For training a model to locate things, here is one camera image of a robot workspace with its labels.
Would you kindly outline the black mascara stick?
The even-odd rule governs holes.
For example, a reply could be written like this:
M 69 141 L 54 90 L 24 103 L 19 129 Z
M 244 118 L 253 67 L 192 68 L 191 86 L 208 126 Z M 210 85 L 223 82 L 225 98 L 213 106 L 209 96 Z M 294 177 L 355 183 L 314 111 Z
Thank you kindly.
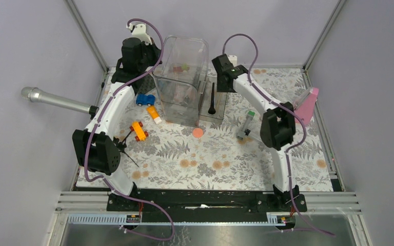
M 215 83 L 212 83 L 211 87 L 211 97 L 210 97 L 210 106 L 208 109 L 208 114 L 214 115 L 216 113 L 216 109 L 214 106 L 214 101 L 215 101 Z

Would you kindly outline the clear acrylic organizer box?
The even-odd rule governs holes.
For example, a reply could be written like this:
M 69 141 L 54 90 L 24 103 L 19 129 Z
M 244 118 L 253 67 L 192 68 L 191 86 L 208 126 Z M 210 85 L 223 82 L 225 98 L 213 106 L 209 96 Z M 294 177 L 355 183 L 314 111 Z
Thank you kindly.
M 165 38 L 162 63 L 152 73 L 167 122 L 197 127 L 206 89 L 209 51 L 203 39 Z M 173 73 L 174 65 L 187 64 L 188 72 Z

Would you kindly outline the orange round sponge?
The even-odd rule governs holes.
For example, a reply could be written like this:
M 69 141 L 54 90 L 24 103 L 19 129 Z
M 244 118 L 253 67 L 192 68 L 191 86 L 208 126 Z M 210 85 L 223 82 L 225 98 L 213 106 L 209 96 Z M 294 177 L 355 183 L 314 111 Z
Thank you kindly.
M 201 138 L 204 135 L 204 130 L 201 128 L 194 128 L 192 131 L 192 135 L 195 138 Z

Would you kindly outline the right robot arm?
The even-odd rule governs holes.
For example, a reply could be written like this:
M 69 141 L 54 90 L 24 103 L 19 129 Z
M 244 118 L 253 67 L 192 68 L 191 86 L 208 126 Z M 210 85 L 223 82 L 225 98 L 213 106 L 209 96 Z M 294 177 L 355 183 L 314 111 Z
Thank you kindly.
M 217 90 L 243 96 L 261 115 L 260 139 L 269 148 L 275 178 L 274 206 L 280 211 L 289 208 L 299 212 L 301 205 L 298 185 L 293 183 L 289 150 L 296 147 L 293 137 L 296 121 L 290 102 L 282 103 L 266 92 L 242 65 L 234 66 L 226 54 L 212 59 L 217 75 Z

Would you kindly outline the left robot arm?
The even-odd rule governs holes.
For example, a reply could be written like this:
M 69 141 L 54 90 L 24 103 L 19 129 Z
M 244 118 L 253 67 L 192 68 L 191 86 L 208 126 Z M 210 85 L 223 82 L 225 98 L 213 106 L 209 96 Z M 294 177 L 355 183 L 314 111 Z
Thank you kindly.
M 119 61 L 124 69 L 124 81 L 111 83 L 107 98 L 84 130 L 72 135 L 77 162 L 88 182 L 102 180 L 119 197 L 119 204 L 127 211 L 134 210 L 139 198 L 133 191 L 136 185 L 121 168 L 121 153 L 125 143 L 114 139 L 120 120 L 138 92 L 140 84 L 161 63 L 164 48 L 158 48 L 147 33 L 150 22 L 133 18 L 127 23 L 131 37 L 124 40 L 125 52 Z

